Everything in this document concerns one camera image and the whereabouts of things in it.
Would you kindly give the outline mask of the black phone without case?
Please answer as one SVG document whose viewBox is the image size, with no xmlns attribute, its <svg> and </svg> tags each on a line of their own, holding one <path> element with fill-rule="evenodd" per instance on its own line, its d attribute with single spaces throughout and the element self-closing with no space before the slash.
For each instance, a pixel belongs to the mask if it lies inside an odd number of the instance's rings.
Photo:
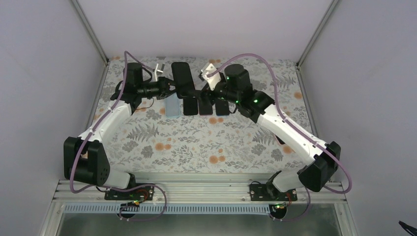
<svg viewBox="0 0 417 236">
<path fill-rule="evenodd" d="M 189 64 L 186 62 L 173 62 L 171 64 L 172 76 L 175 82 L 176 93 L 179 99 L 192 96 L 195 90 Z"/>
</svg>

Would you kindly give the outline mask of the light blue case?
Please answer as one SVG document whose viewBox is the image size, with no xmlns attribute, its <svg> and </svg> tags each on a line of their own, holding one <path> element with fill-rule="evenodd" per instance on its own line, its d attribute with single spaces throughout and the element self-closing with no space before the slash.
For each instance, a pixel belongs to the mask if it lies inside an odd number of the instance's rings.
<svg viewBox="0 0 417 236">
<path fill-rule="evenodd" d="M 168 118 L 178 118 L 180 116 L 180 101 L 177 95 L 172 94 L 165 98 L 165 115 Z"/>
</svg>

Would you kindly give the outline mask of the black phone case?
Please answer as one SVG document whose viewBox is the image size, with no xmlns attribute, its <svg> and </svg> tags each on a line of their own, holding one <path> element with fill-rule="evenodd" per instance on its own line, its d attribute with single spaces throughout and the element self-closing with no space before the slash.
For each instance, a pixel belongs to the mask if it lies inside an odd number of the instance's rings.
<svg viewBox="0 0 417 236">
<path fill-rule="evenodd" d="M 194 97 L 186 97 L 183 99 L 183 114 L 185 116 L 194 116 L 199 113 L 198 100 Z"/>
</svg>

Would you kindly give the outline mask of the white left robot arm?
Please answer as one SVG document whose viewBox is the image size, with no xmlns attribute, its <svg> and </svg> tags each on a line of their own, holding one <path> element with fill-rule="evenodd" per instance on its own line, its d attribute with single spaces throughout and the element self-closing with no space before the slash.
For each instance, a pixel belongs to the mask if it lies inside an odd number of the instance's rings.
<svg viewBox="0 0 417 236">
<path fill-rule="evenodd" d="M 175 93 L 174 81 L 163 77 L 164 65 L 153 71 L 138 62 L 127 63 L 107 110 L 86 131 L 63 144 L 64 176 L 93 186 L 110 187 L 124 199 L 136 195 L 134 175 L 110 166 L 105 145 L 114 132 L 138 109 L 144 98 L 165 99 Z"/>
</svg>

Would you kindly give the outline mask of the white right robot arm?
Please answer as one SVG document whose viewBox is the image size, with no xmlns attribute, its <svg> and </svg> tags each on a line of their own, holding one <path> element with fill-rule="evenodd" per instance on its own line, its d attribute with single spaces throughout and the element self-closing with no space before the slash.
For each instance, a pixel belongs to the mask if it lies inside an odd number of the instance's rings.
<svg viewBox="0 0 417 236">
<path fill-rule="evenodd" d="M 200 77 L 207 82 L 209 95 L 234 103 L 241 115 L 272 132 L 280 144 L 288 145 L 301 158 L 300 170 L 278 171 L 272 176 L 266 187 L 267 196 L 279 200 L 286 191 L 299 187 L 321 191 L 338 169 L 340 145 L 312 135 L 277 108 L 273 98 L 253 89 L 249 72 L 242 65 L 231 64 L 224 73 L 210 76 L 215 70 L 212 63 L 201 70 Z"/>
</svg>

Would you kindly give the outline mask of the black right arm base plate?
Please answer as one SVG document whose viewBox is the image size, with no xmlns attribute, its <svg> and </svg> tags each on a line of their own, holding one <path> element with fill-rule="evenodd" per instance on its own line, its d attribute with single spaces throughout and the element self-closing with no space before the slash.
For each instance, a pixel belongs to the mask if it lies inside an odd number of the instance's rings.
<svg viewBox="0 0 417 236">
<path fill-rule="evenodd" d="M 291 189 L 287 192 L 280 192 L 273 185 L 263 184 L 253 181 L 249 184 L 249 194 L 251 201 L 267 202 L 267 201 L 297 201 L 297 191 Z"/>
</svg>

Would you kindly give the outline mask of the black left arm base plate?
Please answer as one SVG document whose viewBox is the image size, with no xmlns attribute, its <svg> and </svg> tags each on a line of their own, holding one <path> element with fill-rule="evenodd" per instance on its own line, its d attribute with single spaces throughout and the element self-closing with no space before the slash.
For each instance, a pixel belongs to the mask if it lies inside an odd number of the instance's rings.
<svg viewBox="0 0 417 236">
<path fill-rule="evenodd" d="M 106 191 L 104 199 L 107 201 L 152 201 L 154 186 L 151 184 L 136 183 L 129 186 L 127 189 L 132 189 L 128 192 L 110 188 Z"/>
</svg>

